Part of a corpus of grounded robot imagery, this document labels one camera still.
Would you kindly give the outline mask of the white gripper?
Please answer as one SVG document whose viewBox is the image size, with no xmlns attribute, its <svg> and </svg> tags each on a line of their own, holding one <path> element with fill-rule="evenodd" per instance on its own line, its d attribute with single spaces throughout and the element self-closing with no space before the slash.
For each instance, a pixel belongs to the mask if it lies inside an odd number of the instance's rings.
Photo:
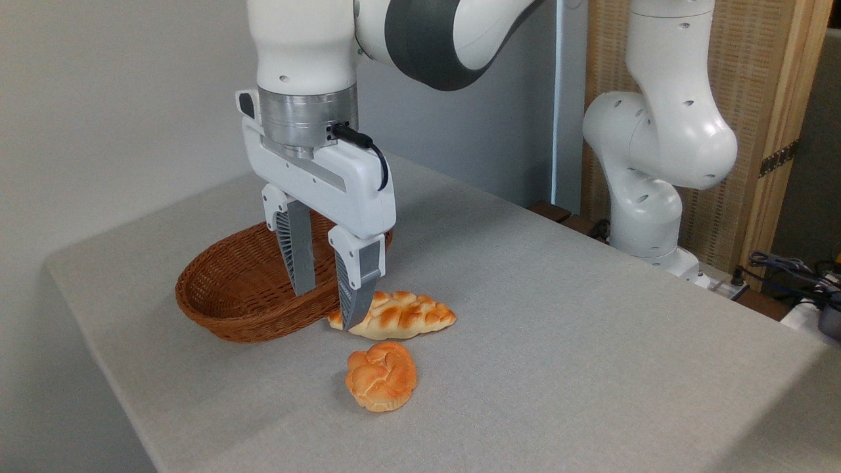
<svg viewBox="0 0 841 473">
<path fill-rule="evenodd" d="M 262 189 L 265 224 L 276 234 L 297 296 L 315 288 L 310 208 L 329 230 L 342 330 L 363 322 L 385 274 L 385 236 L 396 224 L 390 170 L 375 150 L 334 134 L 357 125 L 357 91 L 288 95 L 263 89 L 235 94 L 246 153 Z"/>
</svg>

